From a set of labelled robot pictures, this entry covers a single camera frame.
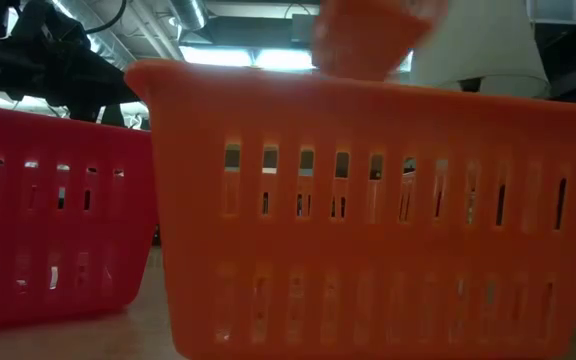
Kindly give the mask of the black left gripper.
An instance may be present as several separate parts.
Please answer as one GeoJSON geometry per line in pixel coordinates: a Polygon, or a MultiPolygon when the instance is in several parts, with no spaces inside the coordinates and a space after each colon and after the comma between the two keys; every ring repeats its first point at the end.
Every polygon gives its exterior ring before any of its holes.
{"type": "Polygon", "coordinates": [[[74,120],[124,127],[138,96],[124,72],[91,49],[89,30],[51,0],[0,0],[0,91],[69,107],[74,120]]]}

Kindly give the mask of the red slotted plastic basket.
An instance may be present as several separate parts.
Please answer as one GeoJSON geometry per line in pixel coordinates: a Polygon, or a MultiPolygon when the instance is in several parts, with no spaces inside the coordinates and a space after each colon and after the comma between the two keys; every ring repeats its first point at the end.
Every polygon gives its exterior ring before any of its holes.
{"type": "Polygon", "coordinates": [[[147,132],[0,109],[0,327],[130,304],[157,222],[147,132]]]}

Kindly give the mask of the orange slotted plastic basket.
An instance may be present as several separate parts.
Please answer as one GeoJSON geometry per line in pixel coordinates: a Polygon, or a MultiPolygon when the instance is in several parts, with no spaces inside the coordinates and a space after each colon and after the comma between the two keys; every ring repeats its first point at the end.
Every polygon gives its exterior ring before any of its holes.
{"type": "Polygon", "coordinates": [[[576,104],[147,60],[176,350],[535,359],[576,325],[576,104]]]}
{"type": "Polygon", "coordinates": [[[452,0],[321,0],[312,63],[322,74],[382,81],[446,17],[452,0]]]}

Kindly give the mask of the grey ceiling pipe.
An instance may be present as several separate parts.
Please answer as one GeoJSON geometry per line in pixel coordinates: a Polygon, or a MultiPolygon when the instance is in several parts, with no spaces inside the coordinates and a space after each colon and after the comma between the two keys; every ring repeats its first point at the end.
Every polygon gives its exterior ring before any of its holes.
{"type": "MultiPolygon", "coordinates": [[[[123,0],[49,0],[60,12],[82,23],[86,30],[109,23],[123,0]]],[[[178,48],[176,23],[161,0],[126,0],[122,17],[110,28],[88,34],[91,50],[117,68],[139,59],[183,60],[178,48]]]]}

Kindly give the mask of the bright ceiling light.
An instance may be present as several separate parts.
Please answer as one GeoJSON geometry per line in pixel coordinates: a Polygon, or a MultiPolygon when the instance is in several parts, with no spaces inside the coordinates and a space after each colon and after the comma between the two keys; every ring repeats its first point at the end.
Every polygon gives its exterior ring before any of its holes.
{"type": "Polygon", "coordinates": [[[196,64],[257,67],[273,71],[310,71],[315,68],[311,54],[306,50],[181,46],[180,51],[187,62],[196,64]]]}

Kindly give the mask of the silver ventilation duct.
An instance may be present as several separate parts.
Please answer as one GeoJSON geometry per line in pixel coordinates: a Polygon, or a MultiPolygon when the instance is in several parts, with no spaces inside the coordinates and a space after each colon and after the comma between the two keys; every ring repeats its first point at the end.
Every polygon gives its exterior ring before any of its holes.
{"type": "Polygon", "coordinates": [[[202,29],[208,22],[203,0],[168,0],[180,26],[187,31],[202,29]]]}

